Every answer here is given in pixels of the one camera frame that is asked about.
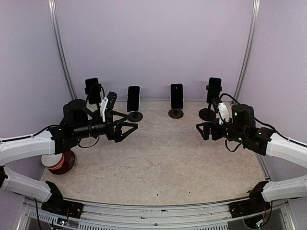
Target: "round black phone base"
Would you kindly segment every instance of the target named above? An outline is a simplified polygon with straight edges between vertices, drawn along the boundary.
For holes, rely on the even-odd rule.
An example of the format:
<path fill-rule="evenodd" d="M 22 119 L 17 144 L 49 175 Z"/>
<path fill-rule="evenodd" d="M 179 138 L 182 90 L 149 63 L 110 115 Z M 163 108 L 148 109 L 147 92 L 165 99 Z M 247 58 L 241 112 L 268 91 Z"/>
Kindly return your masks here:
<path fill-rule="evenodd" d="M 168 115 L 173 119 L 179 119 L 183 117 L 183 111 L 181 109 L 171 109 L 168 111 Z"/>
<path fill-rule="evenodd" d="M 198 116 L 204 121 L 213 121 L 216 118 L 215 112 L 208 108 L 201 109 Z"/>
<path fill-rule="evenodd" d="M 128 121 L 130 122 L 139 122 L 143 119 L 143 114 L 140 112 L 132 112 L 128 114 Z"/>

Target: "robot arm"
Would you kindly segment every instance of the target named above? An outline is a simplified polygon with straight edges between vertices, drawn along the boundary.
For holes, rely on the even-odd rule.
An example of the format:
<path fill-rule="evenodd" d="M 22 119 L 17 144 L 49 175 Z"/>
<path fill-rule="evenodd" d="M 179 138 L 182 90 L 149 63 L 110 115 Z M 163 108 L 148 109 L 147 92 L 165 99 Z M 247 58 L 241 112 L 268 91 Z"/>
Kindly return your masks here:
<path fill-rule="evenodd" d="M 91 112 L 84 100 L 73 100 L 63 107 L 64 118 L 58 126 L 28 136 L 0 138 L 0 189 L 33 197 L 43 203 L 42 209 L 79 218 L 82 204 L 63 200 L 63 196 L 52 182 L 37 181 L 14 172 L 5 164 L 19 159 L 40 155 L 61 154 L 77 146 L 81 139 L 106 135 L 108 140 L 121 142 L 138 128 L 137 124 L 125 122 L 127 115 L 113 111 L 116 94 L 110 92 L 102 107 Z M 113 115 L 121 116 L 114 121 Z M 122 132 L 122 127 L 131 127 Z"/>
<path fill-rule="evenodd" d="M 225 104 L 220 102 L 220 98 L 217 101 L 214 107 L 218 118 L 196 125 L 204 140 L 208 140 L 209 135 L 212 140 L 226 138 L 260 155 L 278 157 L 307 168 L 306 144 L 285 139 L 276 130 L 256 128 L 254 110 L 245 104 L 232 106 L 232 119 L 229 119 Z M 307 196 L 307 175 L 277 182 L 263 181 L 250 191 L 248 202 L 231 203 L 230 209 L 233 217 L 239 217 L 269 209 L 269 202 L 274 200 L 303 196 Z"/>

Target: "phone stand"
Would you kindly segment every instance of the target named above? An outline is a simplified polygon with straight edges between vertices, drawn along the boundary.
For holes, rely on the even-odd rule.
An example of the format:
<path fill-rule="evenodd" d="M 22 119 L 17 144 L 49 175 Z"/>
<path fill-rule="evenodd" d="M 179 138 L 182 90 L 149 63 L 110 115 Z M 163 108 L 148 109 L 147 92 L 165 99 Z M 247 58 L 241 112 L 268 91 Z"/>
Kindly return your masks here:
<path fill-rule="evenodd" d="M 171 109 L 168 111 L 168 115 L 173 119 L 179 119 L 183 117 L 183 111 L 181 109 Z"/>
<path fill-rule="evenodd" d="M 221 82 L 218 87 L 216 87 L 214 84 L 211 83 L 209 79 L 209 85 L 206 86 L 206 90 L 209 91 L 209 87 L 212 89 L 213 88 L 213 94 L 212 93 L 207 93 L 207 103 L 208 103 L 208 108 L 201 109 L 198 113 L 198 116 L 204 120 L 204 121 L 213 121 L 216 118 L 216 114 L 213 110 L 211 110 L 211 105 L 212 105 L 212 100 L 215 98 L 218 98 L 220 96 L 220 92 L 222 91 L 221 87 Z"/>
<path fill-rule="evenodd" d="M 215 112 L 211 109 L 212 104 L 208 104 L 208 108 L 201 109 L 198 116 L 204 121 L 213 121 L 216 118 Z"/>
<path fill-rule="evenodd" d="M 132 112 L 128 114 L 128 121 L 130 122 L 139 122 L 143 119 L 143 114 L 140 112 Z"/>

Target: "black smartphone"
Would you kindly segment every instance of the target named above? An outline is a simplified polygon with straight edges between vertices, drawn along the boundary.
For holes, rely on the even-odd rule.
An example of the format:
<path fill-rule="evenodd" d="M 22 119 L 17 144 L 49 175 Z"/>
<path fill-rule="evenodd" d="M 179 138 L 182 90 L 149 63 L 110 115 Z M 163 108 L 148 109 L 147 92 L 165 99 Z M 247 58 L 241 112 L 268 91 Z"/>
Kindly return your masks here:
<path fill-rule="evenodd" d="M 208 93 L 207 93 L 207 103 L 211 104 L 214 98 L 220 96 L 222 85 L 222 79 L 220 78 L 209 78 Z"/>
<path fill-rule="evenodd" d="M 138 112 L 140 109 L 141 88 L 129 86 L 127 93 L 127 112 Z"/>
<path fill-rule="evenodd" d="M 101 103 L 100 85 L 98 78 L 90 78 L 85 80 L 85 94 L 88 94 L 89 104 Z"/>
<path fill-rule="evenodd" d="M 172 109 L 183 109 L 183 85 L 171 84 Z"/>

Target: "white wall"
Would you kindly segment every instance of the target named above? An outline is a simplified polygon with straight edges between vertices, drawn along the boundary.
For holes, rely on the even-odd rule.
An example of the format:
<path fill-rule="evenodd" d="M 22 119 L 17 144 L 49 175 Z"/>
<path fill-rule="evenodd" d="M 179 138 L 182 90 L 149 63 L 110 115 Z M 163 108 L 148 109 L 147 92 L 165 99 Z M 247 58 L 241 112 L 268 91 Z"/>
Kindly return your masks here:
<path fill-rule="evenodd" d="M 141 100 L 169 100 L 169 85 L 205 100 L 209 77 L 235 92 L 253 1 L 61 0 L 57 12 L 72 82 L 98 77 L 125 99 L 129 85 Z"/>
<path fill-rule="evenodd" d="M 286 136 L 307 142 L 307 2 L 262 0 L 242 103 Z M 307 169 L 265 157 L 273 180 Z M 299 230 L 307 226 L 307 198 L 290 202 Z"/>
<path fill-rule="evenodd" d="M 47 1 L 0 3 L 0 137 L 34 133 L 62 119 L 69 101 Z M 8 164 L 38 179 L 40 158 Z M 0 190 L 0 229 L 12 230 L 24 198 Z"/>

